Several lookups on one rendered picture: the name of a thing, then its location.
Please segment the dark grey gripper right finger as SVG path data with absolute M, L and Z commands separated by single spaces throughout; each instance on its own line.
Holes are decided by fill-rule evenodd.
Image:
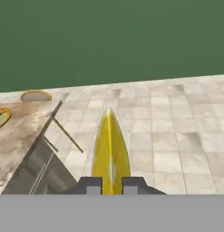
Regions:
M 149 186 L 143 177 L 123 177 L 122 178 L 122 194 L 123 195 L 144 195 L 144 194 L 163 194 L 154 187 Z

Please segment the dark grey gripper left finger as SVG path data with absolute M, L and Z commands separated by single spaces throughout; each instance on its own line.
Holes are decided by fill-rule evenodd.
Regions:
M 102 178 L 101 177 L 81 177 L 79 182 L 66 191 L 64 194 L 72 195 L 101 195 Z

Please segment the yellow-rimmed plate with fish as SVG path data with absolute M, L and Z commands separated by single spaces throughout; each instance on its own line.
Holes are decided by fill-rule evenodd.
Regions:
M 7 107 L 0 107 L 0 128 L 2 128 L 11 118 L 12 111 Z

